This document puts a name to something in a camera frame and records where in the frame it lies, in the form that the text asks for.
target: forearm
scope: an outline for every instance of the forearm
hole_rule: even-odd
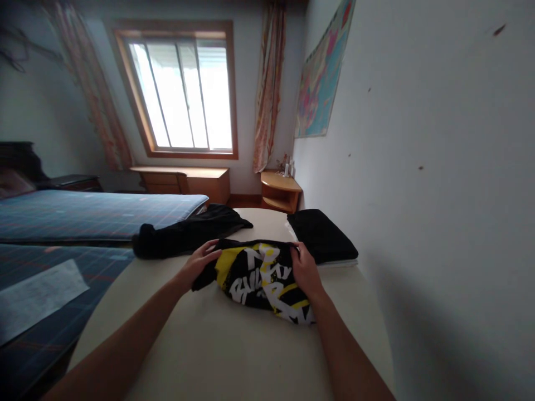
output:
[[[309,297],[336,400],[394,400],[325,291]]]
[[[43,400],[122,399],[178,300],[185,293],[175,277],[125,324],[74,367]]]

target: window pane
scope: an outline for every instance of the window pane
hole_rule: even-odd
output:
[[[199,85],[199,72],[197,70],[197,60],[195,58],[195,47],[193,44],[180,44],[180,61],[184,68],[184,80],[186,81],[186,92],[188,95],[189,118],[191,118],[191,128],[196,148],[208,148],[206,142],[205,116],[202,111],[201,88]]]
[[[197,41],[210,149],[232,149],[227,54],[224,41]]]
[[[156,96],[154,80],[150,73],[149,60],[143,45],[130,45],[130,52],[134,60],[136,73],[138,74],[141,91],[147,105],[150,124],[154,131],[154,137],[158,146],[169,146],[167,139],[166,127],[163,124],[162,113]]]
[[[162,102],[171,146],[192,148],[193,141],[189,127],[188,110],[175,45],[173,43],[152,43],[148,44],[147,48]]]

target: yellow and black shirt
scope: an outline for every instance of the yellow and black shirt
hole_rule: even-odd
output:
[[[221,239],[222,255],[209,263],[193,283],[193,291],[217,281],[231,299],[245,306],[272,310],[296,324],[315,322],[305,293],[295,283],[287,242]]]

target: wooden headboard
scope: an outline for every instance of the wooden headboard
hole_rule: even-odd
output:
[[[41,159],[32,149],[32,142],[0,142],[0,168],[23,173],[34,184],[50,180],[41,168]]]

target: fingers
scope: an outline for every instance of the fingers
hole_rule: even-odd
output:
[[[302,260],[303,255],[309,253],[307,247],[303,242],[293,242],[293,244],[299,248],[299,259]]]
[[[299,255],[297,250],[295,248],[290,248],[290,255],[292,264],[295,266],[297,263],[299,263]]]
[[[204,265],[207,265],[208,263],[210,263],[211,261],[214,261],[215,259],[219,258],[221,256],[221,254],[223,253],[223,250],[217,250],[217,251],[214,251],[214,252],[210,252],[208,255],[206,256],[203,256],[201,258],[202,260],[202,263]]]
[[[211,241],[205,242],[205,243],[199,248],[199,250],[202,251],[202,253],[205,253],[205,252],[208,250],[208,248],[210,248],[212,245],[217,244],[217,241],[219,241],[219,239],[212,239]]]

